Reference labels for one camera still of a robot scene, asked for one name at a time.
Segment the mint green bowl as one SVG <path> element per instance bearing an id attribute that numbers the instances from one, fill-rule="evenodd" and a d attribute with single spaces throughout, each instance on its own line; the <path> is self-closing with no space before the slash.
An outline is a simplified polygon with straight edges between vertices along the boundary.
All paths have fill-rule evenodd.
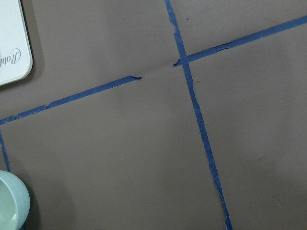
<path id="1" fill-rule="evenodd" d="M 0 228 L 19 230 L 25 223 L 30 209 L 29 192 L 16 175 L 0 172 Z"/>

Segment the cream rabbit tray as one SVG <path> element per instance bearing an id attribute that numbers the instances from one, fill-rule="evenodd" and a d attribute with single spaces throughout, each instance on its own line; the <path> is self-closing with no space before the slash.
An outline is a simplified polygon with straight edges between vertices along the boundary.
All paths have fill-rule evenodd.
<path id="1" fill-rule="evenodd" d="M 0 84 L 27 77 L 33 58 L 20 0 L 0 2 Z"/>

